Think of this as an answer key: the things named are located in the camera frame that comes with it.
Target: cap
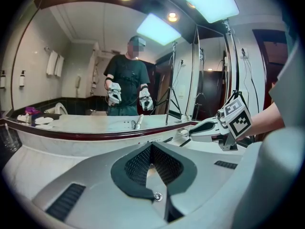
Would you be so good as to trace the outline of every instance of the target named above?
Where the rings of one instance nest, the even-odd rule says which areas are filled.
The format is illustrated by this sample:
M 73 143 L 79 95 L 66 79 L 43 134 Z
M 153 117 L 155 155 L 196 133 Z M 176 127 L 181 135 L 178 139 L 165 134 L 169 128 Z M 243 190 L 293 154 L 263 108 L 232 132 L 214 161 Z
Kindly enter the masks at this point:
M 145 47 L 146 46 L 146 41 L 142 38 L 142 37 L 139 37 L 139 36 L 133 36 L 130 38 L 129 42 L 135 42 L 137 43 L 138 45 L 140 46 L 143 46 Z

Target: wall-mounted phone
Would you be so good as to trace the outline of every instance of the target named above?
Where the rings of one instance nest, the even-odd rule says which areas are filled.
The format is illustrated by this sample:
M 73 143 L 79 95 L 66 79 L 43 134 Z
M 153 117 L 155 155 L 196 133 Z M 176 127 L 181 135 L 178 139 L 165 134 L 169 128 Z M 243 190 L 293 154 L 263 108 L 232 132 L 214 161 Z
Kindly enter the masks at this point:
M 79 95 L 78 89 L 80 87 L 80 84 L 81 84 L 81 77 L 78 75 L 78 76 L 76 76 L 76 79 L 75 79 L 76 97 L 78 97 L 78 95 Z
M 75 88 L 79 89 L 81 84 L 81 77 L 78 75 L 75 80 Z

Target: vent grille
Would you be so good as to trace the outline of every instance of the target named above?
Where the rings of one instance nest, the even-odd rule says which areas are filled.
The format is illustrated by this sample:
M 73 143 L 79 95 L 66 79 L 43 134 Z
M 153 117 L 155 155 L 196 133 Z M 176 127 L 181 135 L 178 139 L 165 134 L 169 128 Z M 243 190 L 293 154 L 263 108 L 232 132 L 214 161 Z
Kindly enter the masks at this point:
M 71 184 L 54 203 L 47 209 L 47 213 L 58 220 L 64 221 L 75 206 L 86 187 Z
M 225 168 L 229 168 L 229 169 L 233 169 L 233 170 L 237 167 L 237 164 L 233 164 L 233 163 L 229 163 L 229 162 L 225 162 L 225 161 L 221 161 L 221 160 L 218 160 L 215 163 L 215 165 L 225 167 Z

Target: soap dispenser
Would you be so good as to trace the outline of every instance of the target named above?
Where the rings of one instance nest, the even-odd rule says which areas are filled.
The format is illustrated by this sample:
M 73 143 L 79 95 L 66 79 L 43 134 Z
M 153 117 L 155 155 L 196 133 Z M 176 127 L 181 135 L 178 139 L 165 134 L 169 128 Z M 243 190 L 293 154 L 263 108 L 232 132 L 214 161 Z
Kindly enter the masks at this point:
M 1 77 L 0 77 L 0 88 L 5 89 L 5 83 L 6 83 L 6 75 L 5 71 L 2 71 Z
M 24 80 L 25 80 L 24 72 L 25 71 L 21 72 L 20 79 L 19 79 L 19 87 L 24 87 Z

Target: fluorescent ceiling panel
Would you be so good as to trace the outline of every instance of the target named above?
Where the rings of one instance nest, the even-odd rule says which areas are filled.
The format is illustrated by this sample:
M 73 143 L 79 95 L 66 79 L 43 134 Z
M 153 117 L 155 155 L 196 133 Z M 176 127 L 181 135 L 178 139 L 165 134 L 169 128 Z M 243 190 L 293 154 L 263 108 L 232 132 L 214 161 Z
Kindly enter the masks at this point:
M 165 46 L 181 37 L 181 34 L 154 14 L 150 13 L 137 29 L 137 33 Z
M 239 14 L 234 0 L 187 0 L 209 23 Z

